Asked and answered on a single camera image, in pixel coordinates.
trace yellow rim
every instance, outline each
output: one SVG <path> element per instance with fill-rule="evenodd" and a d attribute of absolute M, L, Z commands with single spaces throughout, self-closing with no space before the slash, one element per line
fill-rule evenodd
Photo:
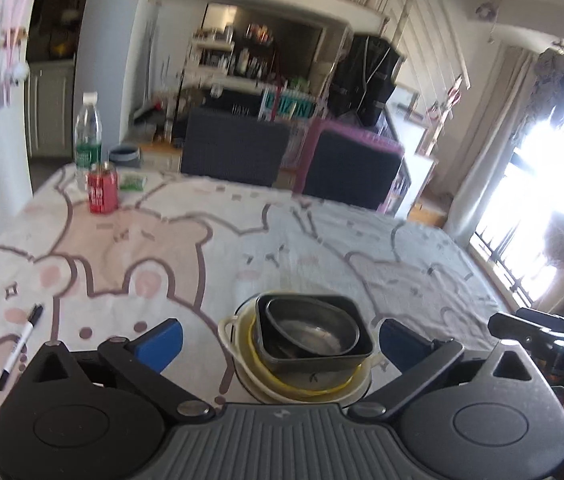
<path fill-rule="evenodd" d="M 249 327 L 249 333 L 248 333 L 248 343 L 249 343 L 249 350 L 251 351 L 251 356 L 254 359 L 257 368 L 259 368 L 262 371 L 262 373 L 266 375 L 267 380 L 271 381 L 277 387 L 281 388 L 286 392 L 296 395 L 299 394 L 303 397 L 318 397 L 322 395 L 336 394 L 341 390 L 343 390 L 344 388 L 346 388 L 353 381 L 353 378 L 355 377 L 356 373 L 358 373 L 362 368 L 362 365 L 358 365 L 355 371 L 353 371 L 353 373 L 345 383 L 342 383 L 339 386 L 335 386 L 330 390 L 304 390 L 303 388 L 297 388 L 295 386 L 291 386 L 290 384 L 286 384 L 284 383 L 284 381 L 280 380 L 276 375 L 274 375 L 273 372 L 271 372 L 271 370 L 267 368 L 267 366 L 259 358 L 259 355 L 257 354 L 257 350 L 255 350 L 255 345 L 253 344 L 253 328 L 255 326 L 255 321 L 256 318 L 254 317 L 253 321 L 251 322 L 251 326 Z"/>

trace green bottle label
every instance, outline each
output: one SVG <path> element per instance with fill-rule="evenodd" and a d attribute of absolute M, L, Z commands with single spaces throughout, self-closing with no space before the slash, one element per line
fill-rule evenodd
<path fill-rule="evenodd" d="M 75 146 L 75 165 L 81 170 L 90 170 L 91 164 L 99 164 L 102 158 L 102 144 L 88 142 Z"/>

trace stack of bowls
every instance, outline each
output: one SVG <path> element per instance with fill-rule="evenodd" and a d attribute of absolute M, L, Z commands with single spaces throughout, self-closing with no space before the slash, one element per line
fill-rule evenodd
<path fill-rule="evenodd" d="M 373 340 L 348 298 L 263 294 L 220 323 L 219 334 L 262 402 L 348 404 L 370 385 Z"/>

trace red soda can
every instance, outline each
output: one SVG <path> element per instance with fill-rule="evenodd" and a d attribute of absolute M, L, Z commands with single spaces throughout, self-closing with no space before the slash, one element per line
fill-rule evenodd
<path fill-rule="evenodd" d="M 118 208 L 118 172 L 110 162 L 91 166 L 87 186 L 92 213 L 109 214 Z"/>

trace green packet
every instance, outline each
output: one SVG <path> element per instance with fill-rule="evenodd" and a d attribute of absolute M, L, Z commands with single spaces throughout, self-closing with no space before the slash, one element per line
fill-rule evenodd
<path fill-rule="evenodd" d="M 121 175 L 120 191 L 144 191 L 146 177 L 141 174 Z"/>

